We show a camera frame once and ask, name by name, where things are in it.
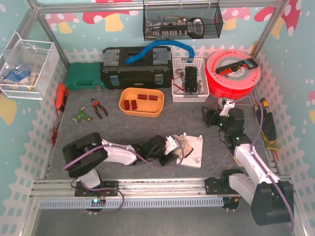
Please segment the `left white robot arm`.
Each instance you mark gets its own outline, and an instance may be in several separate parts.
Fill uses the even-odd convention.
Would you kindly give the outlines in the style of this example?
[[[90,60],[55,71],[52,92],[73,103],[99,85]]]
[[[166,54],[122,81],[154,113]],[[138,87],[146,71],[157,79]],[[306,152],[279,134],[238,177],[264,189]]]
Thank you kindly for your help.
[[[120,145],[102,139],[99,133],[84,136],[62,149],[69,177],[76,178],[81,185],[91,191],[103,187],[97,166],[103,162],[120,163],[126,166],[148,164],[161,170],[163,166],[179,158],[185,158],[185,149],[178,136],[156,135],[148,141]]]

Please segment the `white work glove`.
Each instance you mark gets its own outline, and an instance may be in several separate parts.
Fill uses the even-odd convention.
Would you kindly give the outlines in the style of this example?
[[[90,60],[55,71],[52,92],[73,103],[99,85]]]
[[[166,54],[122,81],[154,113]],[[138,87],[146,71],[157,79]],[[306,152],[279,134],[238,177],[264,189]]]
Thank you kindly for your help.
[[[188,140],[180,137],[178,135],[173,135],[176,138],[176,142],[179,141],[184,150],[184,158],[188,157],[190,153],[193,151],[192,146],[189,144]],[[172,154],[177,155],[178,157],[182,157],[181,148],[178,146],[174,150],[171,151]]]

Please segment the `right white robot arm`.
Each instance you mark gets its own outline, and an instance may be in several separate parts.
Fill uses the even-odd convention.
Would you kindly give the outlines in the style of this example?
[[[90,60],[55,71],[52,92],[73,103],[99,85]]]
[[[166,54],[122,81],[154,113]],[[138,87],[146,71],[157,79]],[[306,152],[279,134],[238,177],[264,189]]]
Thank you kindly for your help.
[[[244,133],[244,111],[234,106],[235,101],[225,99],[221,109],[202,107],[202,118],[208,127],[217,126],[224,134],[223,143],[232,156],[246,170],[225,170],[221,176],[221,189],[237,192],[251,207],[254,221],[259,226],[289,223],[288,232],[294,230],[293,186],[276,176],[258,155],[254,141]]]

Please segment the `white peg base plate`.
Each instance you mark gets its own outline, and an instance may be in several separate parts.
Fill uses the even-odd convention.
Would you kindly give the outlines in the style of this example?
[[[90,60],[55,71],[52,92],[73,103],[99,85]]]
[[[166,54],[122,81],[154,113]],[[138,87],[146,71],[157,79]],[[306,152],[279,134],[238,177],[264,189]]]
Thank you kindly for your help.
[[[203,136],[199,135],[198,137],[194,137],[183,133],[180,137],[186,139],[188,144],[192,147],[192,151],[183,159],[180,165],[192,168],[201,168]]]

